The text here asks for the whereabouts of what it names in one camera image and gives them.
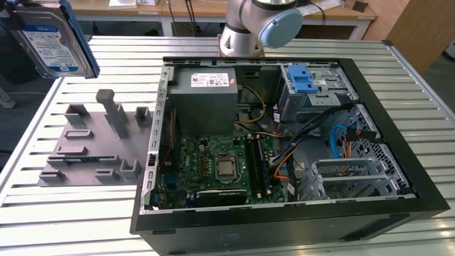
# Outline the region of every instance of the ram slot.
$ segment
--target ram slot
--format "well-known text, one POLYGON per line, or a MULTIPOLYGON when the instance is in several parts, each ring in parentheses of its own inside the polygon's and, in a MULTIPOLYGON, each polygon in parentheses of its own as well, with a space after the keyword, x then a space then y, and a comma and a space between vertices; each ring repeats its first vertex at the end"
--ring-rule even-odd
POLYGON ((246 137, 244 140, 250 193, 257 198, 266 195, 266 167, 264 165, 262 148, 258 138, 246 137))

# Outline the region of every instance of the blue hard drive label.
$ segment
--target blue hard drive label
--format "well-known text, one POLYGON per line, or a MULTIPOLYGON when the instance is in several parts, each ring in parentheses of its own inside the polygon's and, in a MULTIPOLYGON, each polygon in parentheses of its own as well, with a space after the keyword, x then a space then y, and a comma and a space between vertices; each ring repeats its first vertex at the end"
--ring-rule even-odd
POLYGON ((22 33, 49 69, 57 72, 72 72, 78 69, 70 51, 61 43, 61 34, 56 26, 25 25, 22 33))

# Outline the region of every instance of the slotted aluminum table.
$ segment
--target slotted aluminum table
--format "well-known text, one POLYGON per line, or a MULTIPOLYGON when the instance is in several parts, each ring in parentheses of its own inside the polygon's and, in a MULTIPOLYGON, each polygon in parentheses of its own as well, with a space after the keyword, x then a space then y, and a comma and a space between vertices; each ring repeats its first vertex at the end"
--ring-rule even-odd
MULTIPOLYGON (((57 142, 69 103, 101 110, 94 95, 113 89, 126 111, 153 109, 162 56, 216 56, 214 38, 93 37, 97 79, 56 80, 0 175, 0 255, 154 255, 130 235, 134 186, 36 186, 57 142)), ((381 42, 294 40, 269 57, 352 58, 437 188, 455 208, 455 118, 393 47, 381 42)), ((369 241, 229 254, 453 255, 455 210, 393 229, 369 241)))

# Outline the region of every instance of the green circuit board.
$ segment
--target green circuit board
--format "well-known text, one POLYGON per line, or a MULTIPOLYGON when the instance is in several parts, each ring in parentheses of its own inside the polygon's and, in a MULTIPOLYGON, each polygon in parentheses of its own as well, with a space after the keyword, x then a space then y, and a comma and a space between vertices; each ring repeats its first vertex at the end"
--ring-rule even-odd
MULTIPOLYGON (((261 146, 268 159, 274 155, 268 137, 261 139, 261 146)), ((277 203, 284 200, 280 185, 270 186, 272 193, 262 198, 256 198, 250 193, 242 137, 182 138, 177 189, 166 195, 172 208, 185 207, 182 196, 186 191, 220 188, 246 190, 248 204, 277 203), (237 173, 230 182, 221 182, 214 175, 214 163, 222 157, 234 157, 237 173)))

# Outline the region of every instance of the blue cable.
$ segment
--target blue cable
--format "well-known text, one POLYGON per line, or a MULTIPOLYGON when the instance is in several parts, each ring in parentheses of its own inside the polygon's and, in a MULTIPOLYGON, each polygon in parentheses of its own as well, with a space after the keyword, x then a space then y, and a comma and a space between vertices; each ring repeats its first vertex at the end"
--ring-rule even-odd
POLYGON ((340 158, 338 152, 336 151, 336 145, 334 145, 334 134, 336 134, 337 128, 346 129, 346 127, 344 125, 336 124, 333 126, 330 133, 329 133, 329 147, 332 149, 332 153, 333 153, 334 158, 340 158))

